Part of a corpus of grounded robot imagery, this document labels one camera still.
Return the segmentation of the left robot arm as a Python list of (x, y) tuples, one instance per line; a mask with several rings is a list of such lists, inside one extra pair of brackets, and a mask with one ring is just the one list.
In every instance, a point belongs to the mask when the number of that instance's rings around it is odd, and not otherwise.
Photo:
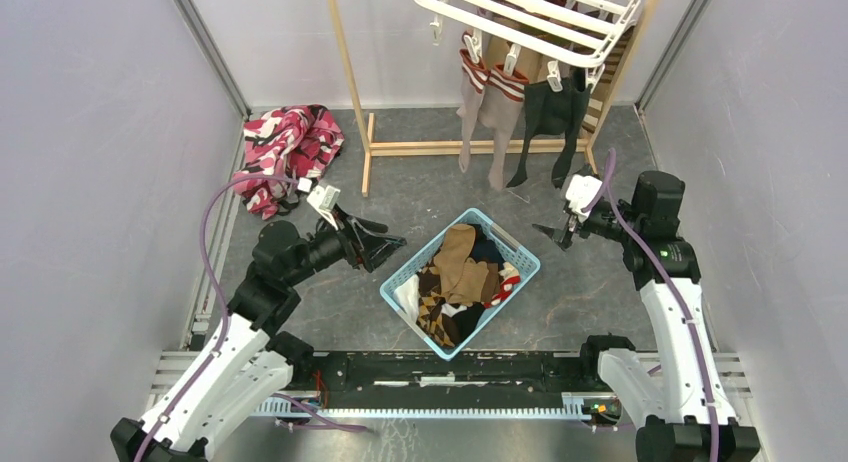
[(301, 301), (297, 285), (339, 261), (372, 272), (405, 244), (386, 225), (340, 207), (312, 234), (288, 221), (267, 224), (245, 279), (190, 367), (141, 419), (123, 418), (112, 429), (118, 459), (210, 460), (266, 399), (313, 379), (313, 348), (282, 329)]

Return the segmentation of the black sock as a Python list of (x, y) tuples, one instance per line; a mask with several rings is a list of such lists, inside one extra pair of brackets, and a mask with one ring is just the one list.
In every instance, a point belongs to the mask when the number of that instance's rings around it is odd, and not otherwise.
[(565, 145), (559, 154), (551, 172), (552, 185), (560, 189), (568, 176), (574, 155), (577, 150), (577, 142), (582, 123), (586, 116), (591, 89), (587, 81), (587, 70), (585, 68), (572, 68), (569, 78), (570, 105), (567, 113), (567, 124), (564, 129)]
[(527, 180), (526, 161), (531, 142), (537, 135), (563, 135), (570, 125), (571, 95), (563, 88), (554, 91), (548, 82), (537, 82), (525, 87), (525, 131), (516, 172), (506, 184), (517, 187)]

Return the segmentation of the brown striped sock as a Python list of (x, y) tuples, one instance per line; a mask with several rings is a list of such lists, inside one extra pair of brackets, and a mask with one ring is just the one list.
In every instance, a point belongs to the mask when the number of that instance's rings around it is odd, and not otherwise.
[(626, 60), (635, 32), (636, 23), (631, 23), (605, 60), (604, 71), (600, 81), (594, 86), (589, 100), (587, 114), (582, 123), (581, 136), (589, 138), (599, 129), (601, 115), (612, 101), (613, 82)]

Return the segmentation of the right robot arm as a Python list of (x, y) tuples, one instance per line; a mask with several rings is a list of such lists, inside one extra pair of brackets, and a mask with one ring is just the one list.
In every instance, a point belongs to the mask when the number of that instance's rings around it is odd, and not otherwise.
[(629, 200), (611, 193), (610, 170), (590, 168), (559, 182), (568, 216), (540, 227), (561, 249), (596, 235), (622, 247), (623, 263), (652, 324), (661, 383), (655, 383), (623, 336), (591, 336), (577, 364), (591, 390), (609, 386), (636, 429), (640, 461), (752, 461), (757, 430), (740, 423), (719, 377), (705, 327), (702, 274), (694, 248), (679, 234), (685, 183), (642, 172)]

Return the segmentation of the beige pink sock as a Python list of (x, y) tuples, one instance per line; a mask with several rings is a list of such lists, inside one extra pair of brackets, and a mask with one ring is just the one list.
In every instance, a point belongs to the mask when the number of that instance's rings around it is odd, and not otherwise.
[(529, 80), (520, 72), (508, 74), (503, 64), (495, 65), (489, 74), (478, 121), (493, 131), (493, 162), (489, 170), (490, 186), (504, 188), (504, 165), (507, 149), (518, 123)]

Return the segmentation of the tan ribbed sock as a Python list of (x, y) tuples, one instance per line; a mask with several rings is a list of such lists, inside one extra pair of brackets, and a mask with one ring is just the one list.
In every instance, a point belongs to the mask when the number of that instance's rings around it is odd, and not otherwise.
[(439, 270), (442, 295), (449, 304), (470, 306), (489, 302), (500, 285), (497, 265), (475, 262), (469, 255), (475, 234), (471, 224), (450, 227), (433, 257)]

